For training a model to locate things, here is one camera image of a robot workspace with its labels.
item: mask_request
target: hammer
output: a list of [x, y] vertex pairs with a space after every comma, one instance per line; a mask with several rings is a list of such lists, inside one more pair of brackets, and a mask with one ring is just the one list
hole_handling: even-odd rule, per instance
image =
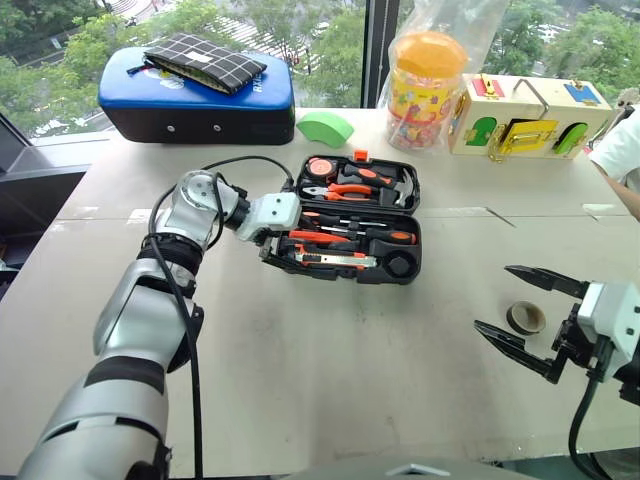
[[402, 169], [404, 182], [398, 182], [393, 178], [383, 177], [373, 170], [358, 168], [353, 165], [345, 165], [343, 175], [357, 175], [362, 179], [362, 183], [372, 187], [390, 188], [398, 192], [398, 198], [394, 202], [399, 207], [404, 208], [407, 198], [413, 195], [413, 180], [406, 169]]

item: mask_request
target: black cable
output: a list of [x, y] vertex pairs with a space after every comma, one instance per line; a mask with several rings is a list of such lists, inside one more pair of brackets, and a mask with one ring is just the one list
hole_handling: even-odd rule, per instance
[[197, 333], [193, 324], [191, 323], [191, 315], [189, 309], [184, 301], [184, 295], [180, 291], [180, 287], [176, 283], [167, 262], [165, 262], [160, 248], [158, 248], [158, 242], [155, 236], [149, 237], [149, 243], [153, 250], [153, 254], [158, 260], [158, 264], [164, 273], [169, 288], [173, 293], [173, 296], [178, 302], [178, 308], [180, 315], [184, 322], [185, 334], [187, 336], [187, 346], [189, 347], [190, 366], [191, 366], [191, 398], [193, 403], [193, 469], [194, 478], [196, 480], [202, 480], [203, 478], [203, 462], [202, 462], [202, 404], [200, 402], [200, 366], [198, 365], [198, 349], [196, 347]]
[[593, 464], [593, 469], [596, 472], [598, 472], [600, 475], [602, 475], [605, 478], [610, 478], [609, 474], [606, 472], [606, 470], [604, 468], [602, 468], [602, 465], [600, 465], [600, 462], [596, 458], [595, 454], [590, 453], [589, 454], [589, 459], [591, 460], [591, 463]]
[[[222, 165], [226, 165], [228, 163], [239, 162], [241, 160], [265, 160], [267, 162], [273, 163], [280, 167], [285, 174], [287, 175], [287, 181], [283, 188], [290, 189], [293, 187], [293, 175], [287, 167], [283, 164], [269, 157], [264, 157], [261, 155], [244, 155], [241, 157], [229, 158], [227, 160], [221, 160], [219, 162], [212, 163], [202, 168], [202, 170], [210, 170], [211, 168], [219, 167]], [[224, 226], [224, 207], [222, 205], [222, 198], [220, 196], [220, 191], [218, 188], [218, 180], [222, 180], [225, 184], [228, 185], [225, 178], [222, 176], [220, 172], [216, 172], [214, 174], [213, 180], [213, 194], [216, 200], [216, 208], [218, 210], [218, 230], [216, 232], [213, 240], [207, 245], [207, 250], [213, 247], [220, 237], [222, 236], [222, 230]], [[149, 215], [149, 223], [148, 223], [148, 231], [149, 231], [149, 244], [151, 245], [151, 249], [153, 250], [153, 254], [162, 269], [162, 272], [167, 280], [167, 284], [173, 293], [173, 296], [178, 303], [178, 309], [180, 310], [180, 316], [182, 317], [182, 321], [185, 327], [185, 335], [187, 338], [187, 346], [189, 348], [189, 356], [190, 358], [190, 366], [191, 366], [191, 399], [193, 403], [193, 462], [194, 462], [194, 478], [196, 480], [202, 480], [203, 478], [203, 461], [202, 461], [202, 403], [200, 401], [200, 366], [198, 364], [198, 349], [196, 346], [196, 337], [197, 332], [195, 327], [191, 323], [191, 315], [189, 314], [189, 309], [187, 308], [187, 304], [184, 300], [184, 295], [180, 290], [169, 266], [167, 265], [164, 257], [162, 256], [162, 252], [158, 247], [158, 242], [156, 240], [156, 219], [158, 216], [158, 210], [160, 209], [160, 205], [162, 202], [166, 200], [166, 198], [171, 195], [171, 193], [175, 190], [176, 184], [174, 184], [169, 190], [164, 192], [160, 198], [155, 202], [151, 209], [151, 214]]]
[[211, 242], [209, 242], [209, 245], [207, 245], [207, 250], [209, 250], [216, 243], [218, 243], [218, 240], [220, 240], [220, 237], [222, 236], [222, 230], [224, 226], [225, 212], [224, 212], [224, 207], [222, 206], [222, 198], [220, 197], [220, 190], [218, 188], [218, 180], [222, 180], [226, 185], [229, 185], [220, 172], [216, 172], [213, 175], [213, 196], [216, 199], [216, 209], [218, 210], [218, 231], [216, 232], [216, 236], [213, 237], [213, 240], [211, 240]]
[[575, 466], [578, 467], [578, 469], [587, 477], [594, 480], [611, 480], [608, 476], [601, 475], [594, 468], [583, 462], [582, 458], [578, 456], [578, 452], [576, 450], [576, 443], [578, 441], [578, 432], [580, 431], [580, 426], [582, 425], [582, 421], [587, 414], [587, 410], [589, 410], [589, 406], [591, 405], [591, 401], [593, 400], [593, 396], [595, 395], [597, 388], [598, 379], [589, 378], [587, 389], [585, 390], [582, 400], [580, 401], [580, 405], [578, 405], [578, 409], [576, 410], [576, 413], [573, 416], [573, 420], [571, 421], [571, 429], [569, 430], [569, 455], [571, 456], [571, 460], [573, 461]]

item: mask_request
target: yellow latch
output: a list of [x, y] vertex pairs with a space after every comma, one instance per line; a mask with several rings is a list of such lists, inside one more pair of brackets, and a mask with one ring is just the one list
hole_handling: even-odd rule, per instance
[[555, 120], [533, 120], [511, 125], [499, 152], [503, 155], [528, 152], [542, 148], [553, 135], [558, 124]]
[[480, 74], [480, 78], [482, 79], [482, 83], [484, 84], [484, 88], [486, 90], [484, 96], [497, 99], [498, 94], [496, 93], [496, 89], [493, 86], [493, 80], [487, 77], [484, 73]]

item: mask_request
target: wooden toy box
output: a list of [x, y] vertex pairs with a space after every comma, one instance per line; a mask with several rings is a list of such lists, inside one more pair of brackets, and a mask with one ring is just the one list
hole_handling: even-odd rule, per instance
[[612, 115], [589, 82], [482, 74], [465, 84], [449, 127], [455, 154], [573, 158]]

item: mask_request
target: window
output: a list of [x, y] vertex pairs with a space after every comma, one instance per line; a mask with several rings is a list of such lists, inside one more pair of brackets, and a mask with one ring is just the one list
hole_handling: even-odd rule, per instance
[[49, 3], [0, 5], [0, 112], [29, 138], [114, 129], [96, 99], [107, 60], [176, 32], [286, 60], [298, 105], [360, 105], [364, 0]]
[[484, 71], [590, 81], [615, 105], [639, 85], [638, 20], [638, 0], [511, 0]]

